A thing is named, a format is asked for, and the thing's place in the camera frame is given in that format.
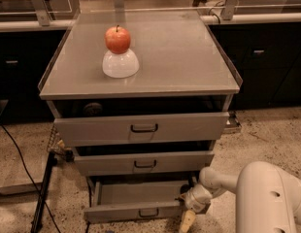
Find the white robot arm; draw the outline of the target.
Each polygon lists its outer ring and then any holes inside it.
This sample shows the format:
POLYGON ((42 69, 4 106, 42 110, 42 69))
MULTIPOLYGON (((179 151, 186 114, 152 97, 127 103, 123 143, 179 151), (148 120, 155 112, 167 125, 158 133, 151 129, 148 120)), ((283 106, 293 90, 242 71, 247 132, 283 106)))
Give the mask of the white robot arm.
POLYGON ((263 161, 237 176, 203 168, 198 183, 181 195, 185 211, 179 233, 187 233, 211 200, 229 191, 236 196, 236 233, 297 233, 301 225, 301 180, 263 161))

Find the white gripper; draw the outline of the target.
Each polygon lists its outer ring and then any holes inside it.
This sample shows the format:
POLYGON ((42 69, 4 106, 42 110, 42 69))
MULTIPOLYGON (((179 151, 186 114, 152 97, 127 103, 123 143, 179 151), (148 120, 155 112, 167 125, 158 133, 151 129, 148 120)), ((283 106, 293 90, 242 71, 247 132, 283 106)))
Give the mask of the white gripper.
POLYGON ((201 213, 212 200, 213 196, 202 184, 198 183, 187 193, 179 196, 184 201, 188 210, 183 212, 179 233, 187 233, 196 219, 196 214, 201 213))

